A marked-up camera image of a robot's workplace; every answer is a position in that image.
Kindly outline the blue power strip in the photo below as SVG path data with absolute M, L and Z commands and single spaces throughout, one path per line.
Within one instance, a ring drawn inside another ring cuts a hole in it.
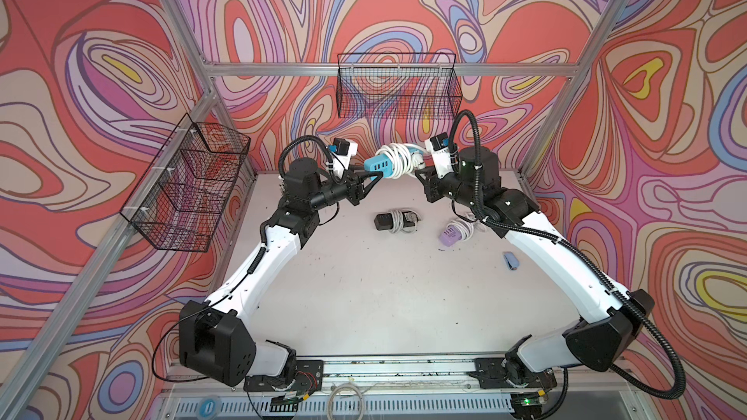
M 379 148 L 373 157 L 364 161 L 367 170 L 378 170 L 386 179 L 414 177 L 416 169 L 425 165 L 425 148 L 410 143 L 390 143 Z

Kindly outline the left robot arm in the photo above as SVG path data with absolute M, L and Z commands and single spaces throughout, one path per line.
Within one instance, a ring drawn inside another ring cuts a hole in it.
M 248 375 L 279 375 L 290 349 L 258 344 L 247 325 L 272 281 L 321 224 L 320 210 L 344 200 L 357 206 L 382 179 L 379 171 L 352 164 L 358 145 L 336 138 L 326 144 L 316 135 L 290 142 L 280 153 L 282 197 L 260 225 L 260 241 L 228 280 L 204 301 L 188 301 L 173 324 L 178 358 L 201 380 L 235 387 Z

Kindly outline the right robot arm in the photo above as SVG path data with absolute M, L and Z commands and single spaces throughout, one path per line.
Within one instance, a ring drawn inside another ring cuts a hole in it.
M 570 299 L 578 321 L 544 336 L 527 336 L 504 356 L 505 379 L 523 385 L 546 369 L 587 367 L 614 371 L 630 385 L 663 400 L 680 398 L 687 387 L 675 349 L 649 316 L 655 303 L 645 291 L 630 291 L 602 271 L 552 225 L 538 204 L 500 184 L 498 159 L 480 143 L 480 129 L 469 110 L 459 112 L 447 135 L 436 138 L 431 167 L 416 171 L 426 198 L 463 205 L 475 222 L 506 239 L 537 264 Z M 618 357 L 647 331 L 661 346 L 673 374 L 669 388 L 654 388 L 627 373 Z

